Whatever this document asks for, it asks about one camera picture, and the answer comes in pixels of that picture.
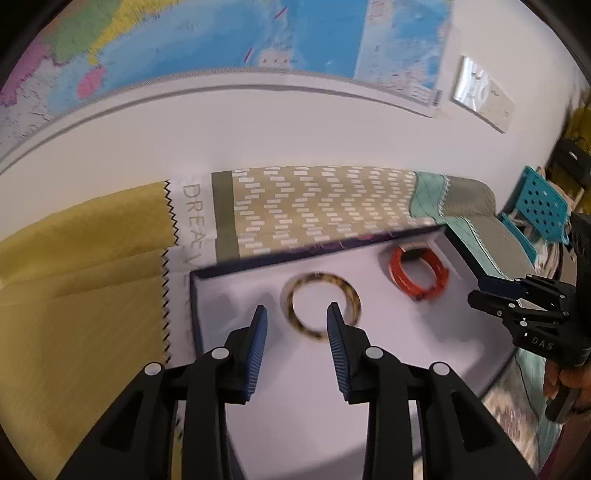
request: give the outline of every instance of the blue ocean on map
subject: blue ocean on map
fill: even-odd
[[[287,65],[269,66],[351,78],[366,9],[366,0],[183,2],[100,52],[106,72],[95,95],[178,72],[259,66],[267,50],[289,55]],[[65,65],[49,98],[50,111],[79,106],[77,85],[92,68],[86,56]]]
[[[63,66],[48,98],[60,114],[92,98],[181,72],[281,67],[331,74],[429,98],[450,0],[186,0]],[[77,90],[101,68],[90,98]]]

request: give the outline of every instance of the teal fabric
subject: teal fabric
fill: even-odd
[[[515,359],[521,369],[525,391],[530,401],[530,406],[538,417],[538,458],[540,467],[544,465],[554,445],[560,436],[561,426],[552,423],[546,418],[546,400],[543,393],[543,379],[545,360],[533,353],[517,349]]]
[[[449,181],[443,175],[417,172],[417,185],[411,201],[410,213],[415,217],[432,217],[439,224],[447,224],[470,249],[487,275],[506,278],[481,246],[470,220],[462,217],[443,216],[443,204]]]
[[[470,249],[487,275],[508,278],[498,267],[496,261],[490,255],[478,232],[472,225],[469,218],[445,216],[444,206],[448,189],[449,179],[443,175],[433,173],[417,172],[417,184],[411,201],[410,213],[415,217],[431,217],[439,224],[446,224]],[[561,426],[548,421],[545,417],[545,399],[543,396],[543,380],[545,360],[533,353],[518,349],[515,359],[521,370],[524,388],[530,402],[530,406],[538,418],[537,440],[538,440],[538,461],[542,467],[554,448],[560,436]]]

